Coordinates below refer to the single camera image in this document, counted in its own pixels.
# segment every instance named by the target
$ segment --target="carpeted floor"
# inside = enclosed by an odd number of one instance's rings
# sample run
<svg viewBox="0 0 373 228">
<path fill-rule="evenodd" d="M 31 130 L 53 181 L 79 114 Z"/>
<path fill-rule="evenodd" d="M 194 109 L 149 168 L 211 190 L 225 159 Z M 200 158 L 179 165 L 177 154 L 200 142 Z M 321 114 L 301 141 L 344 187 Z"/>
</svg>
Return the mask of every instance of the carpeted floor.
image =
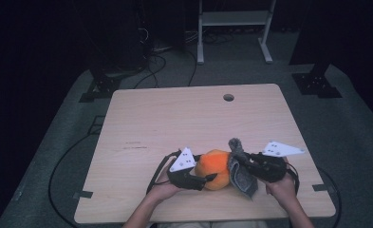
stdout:
<svg viewBox="0 0 373 228">
<path fill-rule="evenodd" d="M 151 76 L 140 83 L 151 74 L 146 69 L 122 80 L 120 89 L 278 84 L 316 165 L 332 177 L 341 194 L 338 199 L 336 189 L 330 191 L 336 206 L 341 201 L 342 211 L 332 218 L 314 218 L 315 226 L 332 227 L 340 215 L 338 227 L 373 227 L 372 112 L 349 78 L 334 66 L 327 70 L 326 77 L 343 98 L 301 95 L 291 74 L 309 72 L 312 66 L 289 66 L 298 33 L 270 33 L 268 46 L 274 60 L 271 65 L 264 61 L 258 36 L 238 34 L 222 45 L 205 45 L 202 66 L 196 66 L 196 44 L 187 47 L 190 52 L 163 52 L 150 58 L 153 72 L 165 62 L 164 68 L 155 74 L 156 79 Z M 91 83 L 89 71 L 79 75 L 1 217 L 0 227 L 70 227 L 70 223 L 78 227 L 120 227 L 119 224 L 81 225 L 73 220 L 78 202 L 76 193 L 83 189 L 98 141 L 97 132 L 110 102 L 96 99 L 79 103 Z M 95 134 L 89 134 L 90 127 Z M 327 175 L 321 174 L 331 186 Z M 267 223 L 269 227 L 289 227 L 286 219 Z"/>
</svg>

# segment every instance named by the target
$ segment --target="person's left hand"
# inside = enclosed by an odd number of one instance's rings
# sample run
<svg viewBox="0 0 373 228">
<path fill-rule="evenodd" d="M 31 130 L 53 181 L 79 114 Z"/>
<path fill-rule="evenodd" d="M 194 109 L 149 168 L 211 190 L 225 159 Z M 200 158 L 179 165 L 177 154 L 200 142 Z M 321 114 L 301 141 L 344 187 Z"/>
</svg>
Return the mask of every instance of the person's left hand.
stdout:
<svg viewBox="0 0 373 228">
<path fill-rule="evenodd" d="M 169 165 L 165 166 L 162 169 L 158 179 L 156 180 L 156 184 L 153 186 L 153 188 L 147 196 L 152 197 L 158 201 L 164 201 L 171 198 L 177 192 L 185 190 L 183 188 L 178 188 L 174 186 L 171 182 L 169 182 L 168 175 L 166 174 Z"/>
</svg>

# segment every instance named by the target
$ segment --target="stuffed toy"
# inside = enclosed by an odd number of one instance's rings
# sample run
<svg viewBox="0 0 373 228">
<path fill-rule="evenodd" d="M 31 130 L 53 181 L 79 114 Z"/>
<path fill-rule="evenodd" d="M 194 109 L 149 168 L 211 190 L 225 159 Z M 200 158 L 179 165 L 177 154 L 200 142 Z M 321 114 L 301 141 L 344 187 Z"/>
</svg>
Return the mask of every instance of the stuffed toy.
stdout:
<svg viewBox="0 0 373 228">
<path fill-rule="evenodd" d="M 195 167 L 195 173 L 199 177 L 216 173 L 213 181 L 207 182 L 206 189 L 219 190 L 230 183 L 230 171 L 228 169 L 228 159 L 230 152 L 214 149 L 200 156 Z"/>
</svg>

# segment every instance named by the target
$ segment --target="white metal frame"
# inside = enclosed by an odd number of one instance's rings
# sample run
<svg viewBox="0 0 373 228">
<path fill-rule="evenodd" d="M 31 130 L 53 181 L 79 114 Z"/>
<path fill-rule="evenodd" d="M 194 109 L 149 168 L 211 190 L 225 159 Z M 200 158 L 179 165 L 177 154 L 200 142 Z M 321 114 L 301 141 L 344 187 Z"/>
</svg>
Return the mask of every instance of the white metal frame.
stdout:
<svg viewBox="0 0 373 228">
<path fill-rule="evenodd" d="M 267 64 L 272 63 L 272 58 L 267 48 L 266 41 L 269 35 L 270 24 L 274 13 L 276 0 L 271 0 L 269 10 L 257 11 L 206 11 L 203 12 L 203 0 L 199 0 L 198 14 L 198 43 L 197 63 L 204 64 L 203 52 L 203 27 L 205 26 L 253 26 L 264 25 L 263 37 L 258 38 Z"/>
</svg>

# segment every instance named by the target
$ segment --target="orange object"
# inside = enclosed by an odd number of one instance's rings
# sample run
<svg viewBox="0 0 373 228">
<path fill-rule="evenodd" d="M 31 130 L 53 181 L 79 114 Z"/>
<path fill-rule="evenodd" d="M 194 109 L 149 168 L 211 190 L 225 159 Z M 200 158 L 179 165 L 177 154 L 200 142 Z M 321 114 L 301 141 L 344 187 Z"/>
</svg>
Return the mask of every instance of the orange object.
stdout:
<svg viewBox="0 0 373 228">
<path fill-rule="evenodd" d="M 200 160 L 195 167 L 196 175 L 206 177 L 213 173 L 217 174 L 213 181 L 206 183 L 205 188 L 219 190 L 230 183 L 230 170 L 228 169 L 229 157 L 230 152 L 217 149 L 200 156 Z"/>
</svg>

